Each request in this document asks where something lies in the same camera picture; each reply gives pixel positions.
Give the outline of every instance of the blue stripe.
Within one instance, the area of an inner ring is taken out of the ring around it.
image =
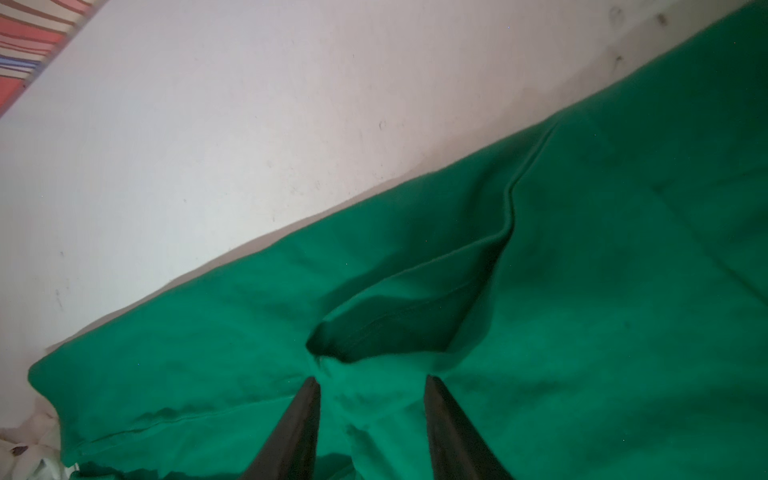
[[[5,55],[0,55],[0,65],[8,65],[11,67],[22,67],[22,68],[35,68],[38,65],[40,65],[40,62],[36,60],[25,60],[24,58],[13,58],[13,57],[6,57]]]

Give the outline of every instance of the green fabric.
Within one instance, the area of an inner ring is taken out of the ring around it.
[[[29,379],[83,477],[231,478],[313,375],[318,478],[431,478],[431,373],[522,480],[762,478],[766,299],[758,2],[63,345]]]

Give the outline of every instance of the striped cloth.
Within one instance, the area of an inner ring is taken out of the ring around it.
[[[0,0],[0,114],[100,0]]]

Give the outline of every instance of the white crumpled fabric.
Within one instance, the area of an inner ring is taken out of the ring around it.
[[[16,429],[0,429],[0,480],[68,480],[75,470],[61,463],[58,419],[45,410]]]

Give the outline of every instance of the green cloth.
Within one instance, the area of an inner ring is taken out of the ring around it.
[[[431,478],[431,373],[521,480],[763,478],[767,299],[763,1],[29,379],[81,477],[232,478],[316,376],[318,478]]]

